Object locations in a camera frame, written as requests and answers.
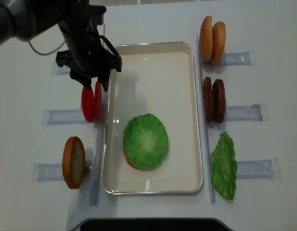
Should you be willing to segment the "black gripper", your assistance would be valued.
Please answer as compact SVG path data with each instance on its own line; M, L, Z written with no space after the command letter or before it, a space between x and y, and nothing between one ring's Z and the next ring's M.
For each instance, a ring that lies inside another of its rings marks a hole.
M104 6L68 4L58 23L68 50L57 53L56 63L70 68L70 77L87 89L91 88L91 79L97 77L104 91L108 91L110 70L122 69L119 53L97 29L103 24L105 12Z

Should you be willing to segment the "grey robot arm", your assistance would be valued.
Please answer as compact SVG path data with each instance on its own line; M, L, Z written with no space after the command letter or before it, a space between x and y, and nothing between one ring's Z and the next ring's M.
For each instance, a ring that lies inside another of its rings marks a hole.
M105 12L87 0L0 0L0 45L11 38L29 42L58 25L68 50L57 52L57 65L68 67L70 77L87 89L96 77L108 91L110 71L121 72L122 59L98 33Z

